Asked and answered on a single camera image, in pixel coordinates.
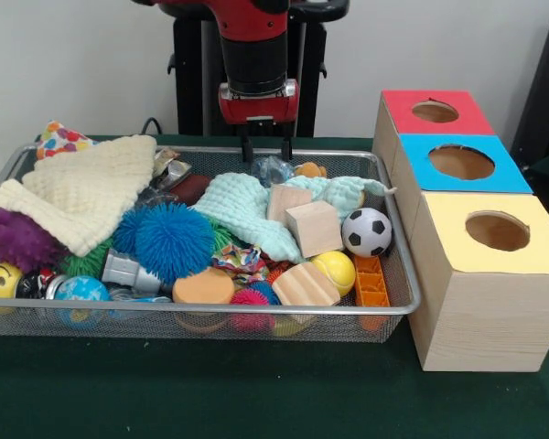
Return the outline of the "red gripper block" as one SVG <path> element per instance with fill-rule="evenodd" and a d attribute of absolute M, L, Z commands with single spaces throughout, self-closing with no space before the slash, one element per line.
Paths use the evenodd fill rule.
<path fill-rule="evenodd" d="M 299 104 L 299 85 L 295 79 L 287 79 L 283 87 L 266 95 L 242 95 L 234 92 L 227 82 L 219 87 L 219 106 L 226 123 L 241 126 L 241 147 L 244 163 L 253 161 L 253 145 L 249 136 L 251 121 L 270 120 L 280 123 L 283 135 L 281 155 L 292 157 L 294 121 Z"/>

